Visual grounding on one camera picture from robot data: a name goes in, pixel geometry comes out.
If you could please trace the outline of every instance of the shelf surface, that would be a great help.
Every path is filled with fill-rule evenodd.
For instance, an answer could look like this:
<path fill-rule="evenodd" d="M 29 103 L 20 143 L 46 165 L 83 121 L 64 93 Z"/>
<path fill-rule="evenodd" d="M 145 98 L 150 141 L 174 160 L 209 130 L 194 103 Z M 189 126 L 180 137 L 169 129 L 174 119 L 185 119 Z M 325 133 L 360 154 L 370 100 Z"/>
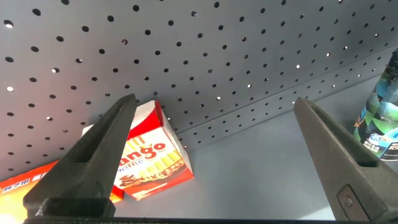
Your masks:
<path fill-rule="evenodd" d="M 372 78 L 316 104 L 351 129 L 377 80 Z M 138 202 L 126 195 L 116 204 L 116 215 L 334 219 L 292 111 L 189 155 L 195 179 Z M 398 162 L 387 164 L 398 170 Z"/>

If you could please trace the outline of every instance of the perforated metal wall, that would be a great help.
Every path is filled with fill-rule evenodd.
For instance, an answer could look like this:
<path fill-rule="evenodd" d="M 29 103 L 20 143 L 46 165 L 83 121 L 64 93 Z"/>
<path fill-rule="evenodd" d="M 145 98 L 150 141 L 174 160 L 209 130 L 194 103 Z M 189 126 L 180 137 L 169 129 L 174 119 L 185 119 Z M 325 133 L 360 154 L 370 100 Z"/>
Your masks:
<path fill-rule="evenodd" d="M 159 100 L 192 150 L 380 75 L 397 6 L 2 0 L 0 178 L 61 157 L 128 93 Z"/>

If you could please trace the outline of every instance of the red and white box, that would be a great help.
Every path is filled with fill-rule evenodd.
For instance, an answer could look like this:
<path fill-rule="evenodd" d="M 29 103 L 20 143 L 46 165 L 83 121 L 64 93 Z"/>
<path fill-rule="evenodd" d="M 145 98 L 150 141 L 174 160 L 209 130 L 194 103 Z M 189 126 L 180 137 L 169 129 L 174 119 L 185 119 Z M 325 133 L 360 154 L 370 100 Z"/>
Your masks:
<path fill-rule="evenodd" d="M 159 102 L 138 106 L 114 185 L 140 200 L 192 178 L 188 154 Z"/>

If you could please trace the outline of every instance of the orange package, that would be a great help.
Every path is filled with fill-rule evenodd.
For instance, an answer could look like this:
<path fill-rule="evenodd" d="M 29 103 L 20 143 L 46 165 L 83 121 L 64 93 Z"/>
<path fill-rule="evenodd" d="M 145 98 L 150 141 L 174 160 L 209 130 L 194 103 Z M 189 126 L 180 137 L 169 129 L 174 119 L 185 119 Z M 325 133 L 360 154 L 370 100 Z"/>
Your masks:
<path fill-rule="evenodd" d="M 140 200 L 192 178 L 188 154 L 159 102 L 137 107 L 114 185 Z"/>
<path fill-rule="evenodd" d="M 24 196 L 57 162 L 0 182 L 0 220 L 2 223 L 22 223 L 27 218 L 27 211 L 22 204 Z M 113 203 L 122 201 L 123 191 L 113 186 L 110 199 Z"/>

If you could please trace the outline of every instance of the screw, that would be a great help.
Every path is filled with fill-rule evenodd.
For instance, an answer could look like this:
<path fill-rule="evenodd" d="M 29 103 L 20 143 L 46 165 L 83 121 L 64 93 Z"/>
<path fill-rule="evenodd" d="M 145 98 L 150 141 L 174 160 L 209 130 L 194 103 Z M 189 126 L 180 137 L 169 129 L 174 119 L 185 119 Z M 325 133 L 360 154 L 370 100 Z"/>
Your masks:
<path fill-rule="evenodd" d="M 344 198 L 344 201 L 345 201 L 345 203 L 346 203 L 346 205 L 347 205 L 348 207 L 351 207 L 351 206 L 353 205 L 353 201 L 351 200 L 351 198 L 350 198 L 349 196 L 346 196 L 346 197 Z"/>

